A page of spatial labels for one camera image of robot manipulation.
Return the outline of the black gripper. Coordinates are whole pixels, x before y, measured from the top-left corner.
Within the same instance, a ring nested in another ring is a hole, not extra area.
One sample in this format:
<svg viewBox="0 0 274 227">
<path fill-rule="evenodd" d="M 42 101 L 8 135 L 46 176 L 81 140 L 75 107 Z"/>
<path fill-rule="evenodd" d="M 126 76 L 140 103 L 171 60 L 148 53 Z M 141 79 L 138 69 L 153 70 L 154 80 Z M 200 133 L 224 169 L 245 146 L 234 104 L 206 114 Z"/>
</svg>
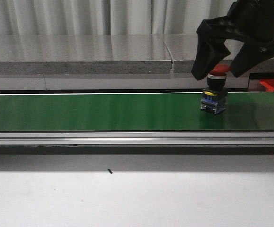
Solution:
<svg viewBox="0 0 274 227">
<path fill-rule="evenodd" d="M 225 41 L 237 40 L 252 44 L 274 41 L 274 0 L 237 0 L 227 16 L 204 19 L 198 29 L 196 58 L 191 70 L 196 80 L 202 80 L 230 51 Z M 230 65 L 239 77 L 256 65 L 274 57 L 274 44 L 255 46 L 244 43 Z"/>
</svg>

